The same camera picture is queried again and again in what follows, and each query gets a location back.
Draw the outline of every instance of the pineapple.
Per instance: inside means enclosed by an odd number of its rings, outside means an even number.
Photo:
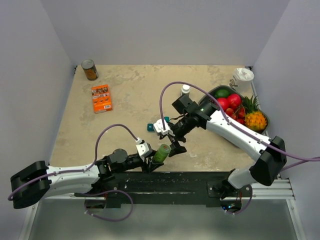
[[[246,110],[245,125],[247,128],[259,132],[266,128],[267,120],[263,113],[258,109],[259,104],[257,103],[257,97],[253,97],[254,96],[249,99],[246,96],[243,100],[243,106]]]

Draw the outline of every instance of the orange package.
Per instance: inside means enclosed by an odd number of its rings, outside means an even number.
[[[112,101],[108,84],[94,86],[92,88],[92,101],[93,110],[96,114],[112,110]]]

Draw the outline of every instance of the green avocado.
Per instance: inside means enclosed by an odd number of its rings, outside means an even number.
[[[215,92],[214,98],[219,99],[219,98],[227,98],[229,97],[230,93],[227,89],[220,89]]]

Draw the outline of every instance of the gray floor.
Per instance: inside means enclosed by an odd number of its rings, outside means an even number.
[[[130,209],[104,209],[105,217]],[[201,205],[135,205],[122,222],[84,214],[84,201],[46,199],[37,210],[29,240],[296,240],[285,200],[253,200],[231,216]]]

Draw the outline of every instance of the wooden tabletop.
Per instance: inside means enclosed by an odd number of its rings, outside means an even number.
[[[159,140],[154,132],[147,131],[147,124],[160,119],[159,97],[165,85],[184,81],[210,91],[227,85],[234,69],[242,66],[224,65],[97,65],[99,78],[87,80],[81,66],[74,75],[72,87],[54,146],[50,164],[71,167],[89,164],[94,159],[94,146],[100,132],[111,124],[121,123],[133,133],[158,149],[165,138]],[[94,113],[91,88],[109,85],[113,110]],[[172,103],[180,95],[180,84],[170,86],[163,97],[164,115],[177,117]],[[243,94],[251,96],[252,91]],[[203,94],[191,89],[190,98],[196,102]],[[158,171],[229,171],[244,167],[253,161],[238,147],[219,135],[195,128],[186,135],[187,152],[167,158]],[[136,153],[134,139],[122,127],[108,130],[101,138],[98,159],[115,149]]]

